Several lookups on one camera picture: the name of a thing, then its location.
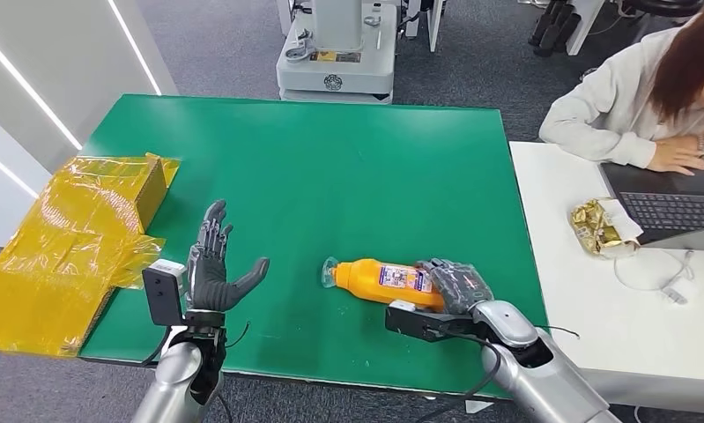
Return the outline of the person's hand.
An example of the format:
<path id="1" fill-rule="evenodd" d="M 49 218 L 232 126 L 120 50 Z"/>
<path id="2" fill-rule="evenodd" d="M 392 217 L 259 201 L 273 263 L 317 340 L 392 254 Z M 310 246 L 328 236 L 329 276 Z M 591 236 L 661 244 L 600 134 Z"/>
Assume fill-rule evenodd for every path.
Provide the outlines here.
<path id="1" fill-rule="evenodd" d="M 656 149 L 646 169 L 693 175 L 704 170 L 704 145 L 696 136 L 668 137 L 655 141 Z"/>

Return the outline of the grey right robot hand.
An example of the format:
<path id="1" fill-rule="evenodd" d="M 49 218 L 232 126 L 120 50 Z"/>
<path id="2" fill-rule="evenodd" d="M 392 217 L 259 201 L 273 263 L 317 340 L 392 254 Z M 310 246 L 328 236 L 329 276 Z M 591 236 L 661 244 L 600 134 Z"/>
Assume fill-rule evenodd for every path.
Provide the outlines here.
<path id="1" fill-rule="evenodd" d="M 470 315 L 478 303 L 494 300 L 493 291 L 472 264 L 432 258 L 417 261 L 415 267 L 429 276 L 448 314 Z"/>

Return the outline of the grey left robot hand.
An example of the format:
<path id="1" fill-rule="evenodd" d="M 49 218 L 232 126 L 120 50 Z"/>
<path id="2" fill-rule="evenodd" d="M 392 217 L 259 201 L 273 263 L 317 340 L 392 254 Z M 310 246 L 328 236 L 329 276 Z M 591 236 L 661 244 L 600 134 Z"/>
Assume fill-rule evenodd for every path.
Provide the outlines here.
<path id="1" fill-rule="evenodd" d="M 189 309 L 226 312 L 236 306 L 266 277 L 270 259 L 260 257 L 253 268 L 236 279 L 227 280 L 226 252 L 233 226 L 225 224 L 226 201 L 219 199 L 206 210 L 196 242 L 187 261 L 187 305 Z"/>

